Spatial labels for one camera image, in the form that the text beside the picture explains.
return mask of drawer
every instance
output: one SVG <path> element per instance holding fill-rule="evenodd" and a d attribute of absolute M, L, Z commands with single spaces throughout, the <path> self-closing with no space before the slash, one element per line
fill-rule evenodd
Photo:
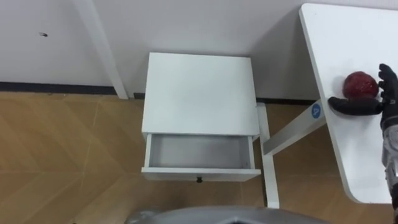
<path fill-rule="evenodd" d="M 254 168 L 252 137 L 148 134 L 142 173 L 150 180 L 245 181 Z"/>

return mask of white wall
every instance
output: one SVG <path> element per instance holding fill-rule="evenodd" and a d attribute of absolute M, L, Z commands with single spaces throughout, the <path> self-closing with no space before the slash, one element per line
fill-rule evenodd
<path fill-rule="evenodd" d="M 318 98 L 298 15 L 310 1 L 94 2 L 130 95 L 145 92 L 149 52 L 156 51 L 251 56 L 257 97 Z M 395 0 L 312 2 L 398 9 Z"/>
<path fill-rule="evenodd" d="M 309 1 L 93 2 L 130 96 L 145 92 L 157 51 L 251 56 L 258 97 L 318 98 L 298 16 Z M 311 2 L 398 9 L 396 0 Z M 0 31 L 0 81 L 111 85 L 72 0 L 0 0 Z"/>
<path fill-rule="evenodd" d="M 112 85 L 70 0 L 0 0 L 0 81 Z"/>

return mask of red apple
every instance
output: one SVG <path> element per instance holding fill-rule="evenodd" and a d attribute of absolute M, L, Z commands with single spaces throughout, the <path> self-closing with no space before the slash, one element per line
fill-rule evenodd
<path fill-rule="evenodd" d="M 364 72 L 354 72 L 344 81 L 343 94 L 347 99 L 375 98 L 378 93 L 375 79 Z"/>

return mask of robotic hand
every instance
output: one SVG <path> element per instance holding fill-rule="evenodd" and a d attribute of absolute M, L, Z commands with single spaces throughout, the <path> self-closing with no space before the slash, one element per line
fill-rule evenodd
<path fill-rule="evenodd" d="M 392 198 L 395 223 L 398 224 L 398 78 L 387 65 L 380 64 L 379 87 L 382 102 L 376 99 L 344 100 L 329 98 L 330 106 L 340 113 L 366 116 L 382 113 L 381 130 L 383 134 L 382 163 L 386 168 L 386 180 Z"/>

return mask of baseboard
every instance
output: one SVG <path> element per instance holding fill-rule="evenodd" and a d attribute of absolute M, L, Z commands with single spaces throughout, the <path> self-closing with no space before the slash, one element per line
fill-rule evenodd
<path fill-rule="evenodd" d="M 0 91 L 32 93 L 74 93 L 91 95 L 116 95 L 112 86 L 60 85 L 40 83 L 0 82 Z M 145 99 L 145 93 L 134 93 L 137 100 Z M 256 98 L 257 102 L 279 105 L 312 105 L 315 100 L 293 100 L 275 98 Z"/>
<path fill-rule="evenodd" d="M 145 99 L 145 93 L 134 93 L 134 99 Z M 278 105 L 312 105 L 316 100 L 293 100 L 293 99 L 273 99 L 273 98 L 256 98 L 259 103 L 278 104 Z"/>
<path fill-rule="evenodd" d="M 116 91 L 114 90 L 113 86 L 59 85 L 13 82 L 0 82 L 0 91 L 116 95 Z"/>

